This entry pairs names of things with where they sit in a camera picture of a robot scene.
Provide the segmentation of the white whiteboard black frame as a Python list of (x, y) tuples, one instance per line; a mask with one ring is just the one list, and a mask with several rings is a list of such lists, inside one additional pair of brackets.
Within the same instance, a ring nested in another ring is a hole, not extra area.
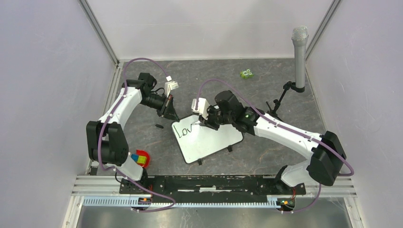
[(199, 114), (191, 114), (173, 122), (171, 130), (186, 164), (232, 147), (244, 139), (243, 134), (230, 124), (222, 125), (218, 130), (202, 126)]

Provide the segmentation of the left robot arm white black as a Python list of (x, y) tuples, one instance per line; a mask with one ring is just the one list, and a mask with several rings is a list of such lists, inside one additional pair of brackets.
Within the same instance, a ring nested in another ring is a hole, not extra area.
[(161, 118), (179, 120), (171, 94), (178, 88), (178, 83), (168, 79), (161, 95), (153, 90), (156, 84), (156, 79), (149, 73), (140, 73), (136, 80), (126, 80), (112, 107), (97, 121), (86, 125), (90, 160), (99, 162), (105, 171), (114, 169), (126, 179), (131, 179), (132, 189), (140, 194), (149, 189), (149, 180), (143, 177), (144, 168), (131, 157), (124, 134), (128, 118), (138, 105), (144, 105), (156, 110)]

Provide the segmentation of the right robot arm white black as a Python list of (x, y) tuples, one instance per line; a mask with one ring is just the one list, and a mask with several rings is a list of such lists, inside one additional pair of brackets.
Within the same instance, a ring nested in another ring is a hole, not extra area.
[(232, 125), (241, 133), (273, 140), (305, 158), (305, 161), (287, 165), (278, 172), (274, 181), (277, 192), (286, 194), (308, 181), (334, 185), (346, 160), (335, 133), (319, 134), (284, 123), (260, 109), (243, 106), (230, 90), (218, 93), (215, 103), (211, 105), (204, 98), (193, 100), (192, 110), (198, 113), (202, 126), (219, 130), (221, 126)]

